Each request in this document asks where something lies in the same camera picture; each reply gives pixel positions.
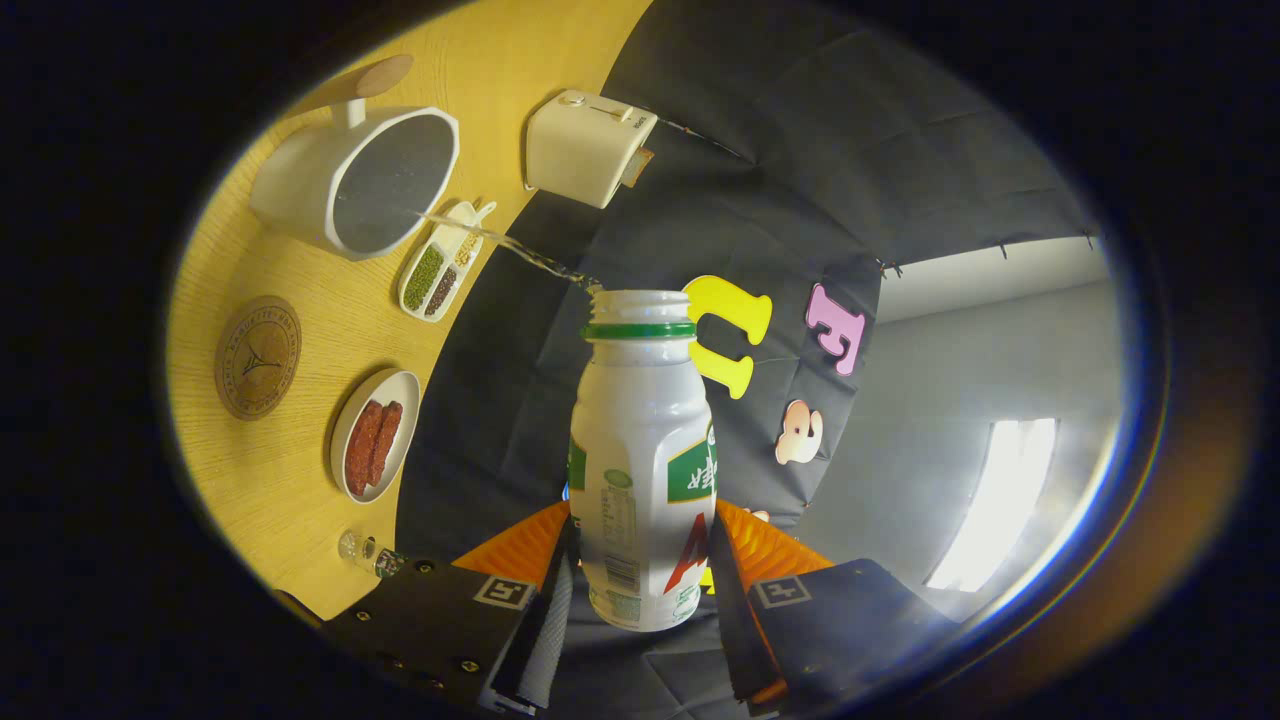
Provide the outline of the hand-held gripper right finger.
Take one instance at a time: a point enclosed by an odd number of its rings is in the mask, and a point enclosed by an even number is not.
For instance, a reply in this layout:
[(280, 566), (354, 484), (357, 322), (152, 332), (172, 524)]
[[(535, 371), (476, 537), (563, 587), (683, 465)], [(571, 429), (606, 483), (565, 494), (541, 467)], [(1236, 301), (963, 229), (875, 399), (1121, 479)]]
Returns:
[(961, 628), (879, 564), (832, 562), (723, 500), (709, 550), (730, 682), (753, 716), (879, 694), (920, 674)]

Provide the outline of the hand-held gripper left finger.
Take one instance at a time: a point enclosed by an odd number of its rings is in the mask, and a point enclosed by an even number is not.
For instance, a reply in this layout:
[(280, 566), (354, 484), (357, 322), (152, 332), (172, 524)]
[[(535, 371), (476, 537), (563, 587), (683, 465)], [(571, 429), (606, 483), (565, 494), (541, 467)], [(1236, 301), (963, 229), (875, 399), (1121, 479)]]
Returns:
[(376, 548), (376, 587), (320, 625), (387, 680), (471, 714), (539, 719), (573, 598), (577, 529), (553, 503), (453, 561)]

